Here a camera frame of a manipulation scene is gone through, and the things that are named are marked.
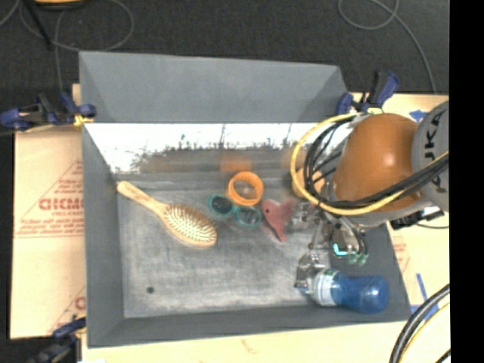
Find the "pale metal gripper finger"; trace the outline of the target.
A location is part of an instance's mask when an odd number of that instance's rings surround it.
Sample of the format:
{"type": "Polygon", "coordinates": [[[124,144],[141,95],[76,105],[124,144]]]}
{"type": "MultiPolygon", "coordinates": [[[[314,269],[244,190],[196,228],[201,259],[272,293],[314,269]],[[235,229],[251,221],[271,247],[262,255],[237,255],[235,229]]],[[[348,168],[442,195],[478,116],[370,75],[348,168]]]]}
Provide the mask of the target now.
{"type": "Polygon", "coordinates": [[[312,280],[317,273],[329,267],[330,254],[328,251],[308,251],[299,260],[294,287],[301,292],[309,292],[312,280]]]}
{"type": "Polygon", "coordinates": [[[308,231],[320,222],[319,212],[310,202],[298,203],[290,215],[288,222],[289,232],[308,231]]]}

